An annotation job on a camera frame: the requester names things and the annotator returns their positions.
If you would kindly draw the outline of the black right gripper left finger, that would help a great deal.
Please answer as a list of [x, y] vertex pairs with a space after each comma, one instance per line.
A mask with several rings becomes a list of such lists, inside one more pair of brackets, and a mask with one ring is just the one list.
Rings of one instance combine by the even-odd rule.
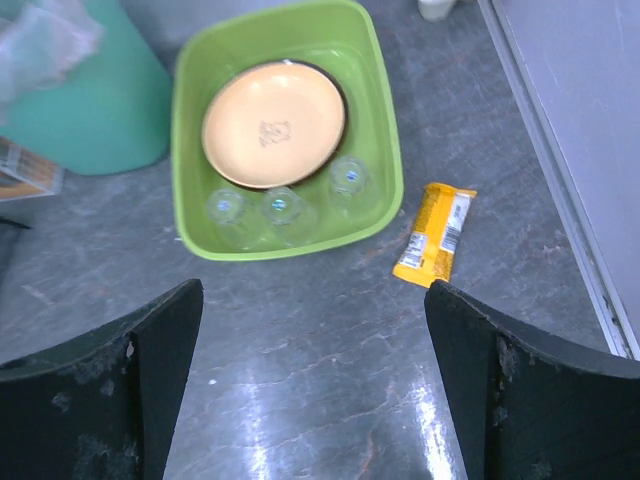
[[204, 304], [187, 280], [1, 366], [4, 479], [161, 479]]

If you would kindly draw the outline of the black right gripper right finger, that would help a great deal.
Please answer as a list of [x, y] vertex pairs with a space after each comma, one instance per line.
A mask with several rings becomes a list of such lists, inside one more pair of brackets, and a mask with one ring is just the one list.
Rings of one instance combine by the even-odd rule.
[[441, 280], [424, 307], [468, 478], [638, 478], [638, 361], [548, 333]]

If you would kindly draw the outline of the yellow plate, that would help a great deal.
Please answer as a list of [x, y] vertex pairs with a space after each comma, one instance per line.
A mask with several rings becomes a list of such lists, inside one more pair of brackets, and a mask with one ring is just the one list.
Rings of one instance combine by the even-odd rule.
[[211, 100], [201, 127], [209, 164], [226, 180], [264, 190], [313, 175], [338, 148], [347, 102], [319, 67], [267, 62], [230, 80]]

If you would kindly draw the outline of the blue ceramic plate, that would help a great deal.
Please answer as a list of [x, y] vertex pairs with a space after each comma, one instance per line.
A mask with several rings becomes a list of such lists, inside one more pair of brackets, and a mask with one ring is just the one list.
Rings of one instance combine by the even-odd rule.
[[326, 70], [302, 60], [256, 65], [237, 77], [247, 94], [245, 128], [259, 147], [245, 149], [237, 184], [254, 189], [286, 186], [313, 176], [344, 137], [348, 103]]

